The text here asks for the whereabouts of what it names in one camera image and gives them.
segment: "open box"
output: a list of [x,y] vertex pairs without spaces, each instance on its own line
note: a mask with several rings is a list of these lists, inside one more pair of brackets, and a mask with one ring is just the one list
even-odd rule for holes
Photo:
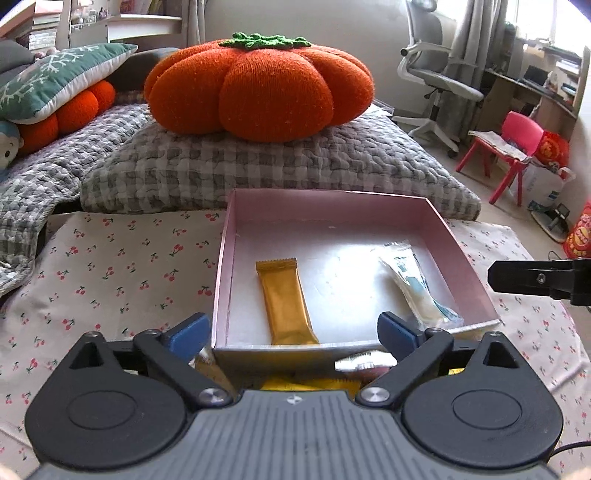
[[[412,312],[374,251],[410,242],[431,295],[460,314],[455,335],[499,323],[451,231],[420,197],[335,190],[236,189],[230,195],[217,270],[212,346],[221,366],[250,371],[334,369],[338,358],[380,348],[381,312]],[[320,345],[273,346],[259,260],[297,259]]]

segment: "red plastic chair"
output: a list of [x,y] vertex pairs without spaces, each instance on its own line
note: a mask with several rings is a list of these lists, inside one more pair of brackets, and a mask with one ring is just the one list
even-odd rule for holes
[[[510,143],[514,146],[517,145],[517,147],[528,157],[533,157],[535,155],[543,136],[544,129],[542,127],[535,123],[531,118],[528,118],[517,112],[509,112],[505,118],[505,121],[503,122],[503,126],[501,127],[501,137],[505,143]],[[521,206],[523,172],[527,166],[527,163],[524,163],[517,158],[505,155],[504,153],[499,152],[492,145],[484,142],[478,137],[475,137],[474,143],[460,164],[457,166],[456,171],[462,170],[464,165],[466,165],[468,160],[470,160],[472,154],[475,153],[479,147],[488,150],[492,154],[495,154],[500,160],[506,161],[510,166],[509,172],[507,172],[507,175],[505,175],[505,178],[494,191],[488,202],[494,205],[505,189],[511,185],[511,182],[513,182],[515,176],[517,176],[517,205]],[[484,175],[490,178],[491,166],[489,164],[489,158],[487,155],[483,155],[482,160],[484,162]]]

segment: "bed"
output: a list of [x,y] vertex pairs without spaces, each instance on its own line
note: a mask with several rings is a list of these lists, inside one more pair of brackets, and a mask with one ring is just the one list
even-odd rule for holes
[[[129,339],[166,330],[196,311],[211,315],[222,210],[149,215],[74,213],[45,246],[32,278],[1,310],[0,459],[21,475],[37,465],[23,429],[31,399],[88,330]],[[511,229],[448,220],[480,279],[495,260],[530,259]],[[54,218],[48,226],[51,230]],[[489,294],[502,330],[553,393],[564,414],[560,445],[591,438],[591,365],[559,301]],[[557,455],[568,472],[584,449]]]
[[52,210],[78,197],[88,212],[155,213],[223,209],[235,187],[338,189],[425,196],[446,218],[480,212],[478,197],[374,106],[301,141],[257,144],[180,137],[136,94],[126,101],[16,161],[0,184],[0,296],[30,277]]

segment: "gray plaid quilt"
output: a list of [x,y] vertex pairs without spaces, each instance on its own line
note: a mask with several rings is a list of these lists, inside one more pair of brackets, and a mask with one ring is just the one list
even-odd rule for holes
[[83,179],[80,201],[90,212],[223,209],[232,189],[247,187],[417,195],[446,218],[480,212],[474,193],[375,112],[286,144],[179,136],[152,121]]
[[82,130],[13,163],[0,183],[0,295],[33,271],[37,237],[53,208],[75,200],[82,177],[100,168],[150,118],[145,105],[116,106]]

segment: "green pillow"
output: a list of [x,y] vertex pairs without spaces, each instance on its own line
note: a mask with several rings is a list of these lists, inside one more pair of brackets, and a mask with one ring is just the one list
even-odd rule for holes
[[100,43],[49,55],[0,86],[0,119],[36,124],[89,86],[107,78],[136,45]]

